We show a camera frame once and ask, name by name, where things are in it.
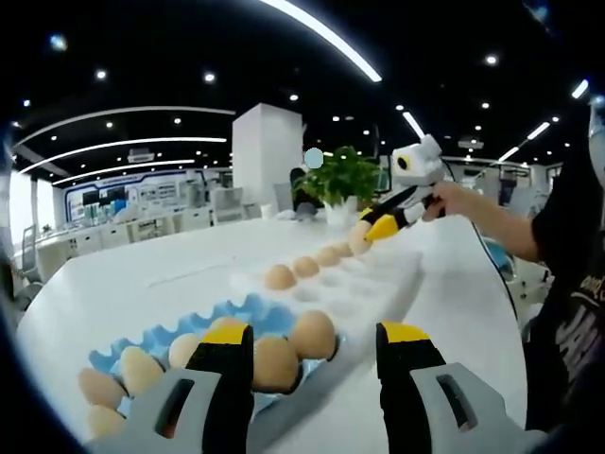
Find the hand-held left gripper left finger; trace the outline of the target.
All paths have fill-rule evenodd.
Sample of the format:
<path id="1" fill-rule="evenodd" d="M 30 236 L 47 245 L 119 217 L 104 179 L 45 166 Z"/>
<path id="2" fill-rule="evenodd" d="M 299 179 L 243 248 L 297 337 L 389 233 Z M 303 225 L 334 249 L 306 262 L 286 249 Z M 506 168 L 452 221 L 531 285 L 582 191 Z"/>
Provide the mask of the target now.
<path id="1" fill-rule="evenodd" d="M 207 333 L 184 368 L 133 399 L 124 426 L 89 453 L 245 453 L 254 405 L 253 328 Z"/>

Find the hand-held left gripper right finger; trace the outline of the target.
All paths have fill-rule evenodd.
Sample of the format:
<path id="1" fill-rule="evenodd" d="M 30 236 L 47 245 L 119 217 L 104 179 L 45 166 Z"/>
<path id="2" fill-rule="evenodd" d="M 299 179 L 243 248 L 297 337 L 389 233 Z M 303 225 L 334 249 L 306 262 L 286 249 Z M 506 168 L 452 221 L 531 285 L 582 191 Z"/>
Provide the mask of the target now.
<path id="1" fill-rule="evenodd" d="M 422 329 L 378 323 L 375 348 L 390 453 L 529 453 L 546 438 L 517 425 L 503 397 L 447 363 Z"/>

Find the person's right hand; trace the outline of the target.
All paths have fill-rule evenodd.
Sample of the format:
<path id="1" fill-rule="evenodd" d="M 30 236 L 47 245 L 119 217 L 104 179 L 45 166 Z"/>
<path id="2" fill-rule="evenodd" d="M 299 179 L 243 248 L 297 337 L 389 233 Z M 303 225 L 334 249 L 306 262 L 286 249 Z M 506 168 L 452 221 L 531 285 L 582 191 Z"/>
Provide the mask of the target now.
<path id="1" fill-rule="evenodd" d="M 458 183 L 437 183 L 433 188 L 432 196 L 433 201 L 424 210 L 423 221 L 466 214 L 467 192 Z"/>

